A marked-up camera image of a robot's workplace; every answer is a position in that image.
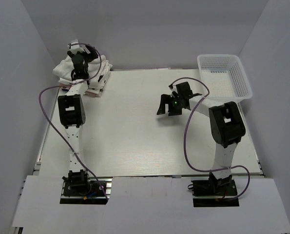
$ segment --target pile of cloth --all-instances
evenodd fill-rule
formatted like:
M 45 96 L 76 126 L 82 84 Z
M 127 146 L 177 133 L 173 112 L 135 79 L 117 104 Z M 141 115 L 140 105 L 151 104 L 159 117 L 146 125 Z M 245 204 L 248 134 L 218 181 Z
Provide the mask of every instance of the pile of cloth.
M 89 88 L 85 92 L 85 94 L 90 95 L 92 97 L 101 97 L 102 92 L 105 89 L 105 85 L 111 75 L 110 69 L 112 65 L 106 59 L 104 55 L 101 57 L 101 69 L 98 75 L 90 80 Z M 88 73 L 89 76 L 92 77 L 98 71 L 100 64 L 99 57 L 91 62 L 88 63 Z M 74 69 L 72 60 L 69 56 L 61 63 L 53 69 L 53 74 L 59 77 L 59 84 L 62 86 L 64 90 L 68 90 L 68 84 L 72 83 L 71 80 L 71 72 Z

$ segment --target white table surface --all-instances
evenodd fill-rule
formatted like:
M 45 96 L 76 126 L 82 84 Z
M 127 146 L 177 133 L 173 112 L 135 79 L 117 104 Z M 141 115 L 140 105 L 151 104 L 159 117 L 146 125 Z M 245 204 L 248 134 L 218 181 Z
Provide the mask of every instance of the white table surface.
M 101 98 L 83 97 L 84 157 L 97 176 L 200 174 L 188 167 L 183 154 L 183 133 L 190 111 L 183 110 L 183 115 L 175 117 L 156 116 L 160 95 L 169 94 L 168 85 L 180 77 L 200 79 L 198 70 L 114 71 Z M 199 83 L 189 83 L 193 92 L 202 93 Z M 57 103 L 53 123 L 64 133 Z M 195 112 L 190 123 L 187 146 L 192 165 L 211 168 L 215 142 L 209 119 L 200 113 Z M 68 146 L 52 128 L 48 130 L 41 161 L 41 176 L 65 176 L 69 171 Z M 233 165 L 238 164 L 252 174 L 260 173 L 248 129 L 234 154 Z M 232 173 L 245 171 L 236 168 Z
M 246 178 L 235 178 L 238 191 Z M 28 176 L 13 220 L 23 234 L 281 234 L 289 221 L 273 179 L 253 178 L 239 207 L 193 207 L 189 178 L 117 177 L 104 205 L 60 204 L 63 180 Z

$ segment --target plastic basket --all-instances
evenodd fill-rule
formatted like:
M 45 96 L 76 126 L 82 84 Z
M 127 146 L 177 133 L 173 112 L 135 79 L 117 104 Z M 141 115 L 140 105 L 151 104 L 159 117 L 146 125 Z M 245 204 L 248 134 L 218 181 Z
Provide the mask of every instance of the plastic basket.
M 210 99 L 240 102 L 252 97 L 242 63 L 236 55 L 199 55 L 201 80 L 210 90 Z

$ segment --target white wall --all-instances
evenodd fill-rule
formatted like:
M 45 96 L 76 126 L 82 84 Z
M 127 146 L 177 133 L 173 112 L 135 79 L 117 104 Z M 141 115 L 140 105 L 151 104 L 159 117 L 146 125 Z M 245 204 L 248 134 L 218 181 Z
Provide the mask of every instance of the white wall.
M 8 233 L 21 186 L 45 130 L 38 94 L 57 80 L 54 62 L 20 0 L 0 0 L 0 234 Z M 44 104 L 53 106 L 54 92 Z
M 22 0 L 55 63 L 78 38 L 115 69 L 195 68 L 243 48 L 267 0 Z
M 253 90 L 244 103 L 247 122 L 290 220 L 290 0 L 268 2 L 240 59 Z

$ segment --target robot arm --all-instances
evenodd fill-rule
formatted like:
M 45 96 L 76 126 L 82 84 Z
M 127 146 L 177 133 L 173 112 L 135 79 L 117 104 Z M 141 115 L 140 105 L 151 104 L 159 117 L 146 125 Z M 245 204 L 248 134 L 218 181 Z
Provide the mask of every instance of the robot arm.
M 170 86 L 171 95 L 161 95 L 161 103 L 157 115 L 165 114 L 165 105 L 168 105 L 169 116 L 181 115 L 182 108 L 194 107 L 202 97 L 193 94 L 189 83 L 184 82 Z M 234 151 L 244 136 L 246 129 L 239 113 L 237 104 L 234 102 L 222 103 L 215 100 L 205 99 L 199 105 L 198 112 L 209 117 L 211 133 L 216 142 L 213 169 L 229 168 L 217 172 L 210 172 L 209 183 L 214 193 L 219 193 L 228 186 L 232 180 L 230 167 Z
M 85 111 L 81 96 L 88 89 L 87 82 L 89 77 L 88 63 L 85 59 L 86 52 L 79 45 L 71 45 L 68 55 L 72 58 L 74 70 L 72 71 L 73 86 L 66 95 L 58 97 L 59 118 L 65 127 L 67 139 L 74 149 L 79 159 L 85 164 L 82 147 L 82 126 L 85 123 Z M 70 167 L 68 178 L 63 177 L 70 189 L 79 193 L 84 193 L 90 189 L 88 173 L 78 162 L 75 154 L 69 149 Z

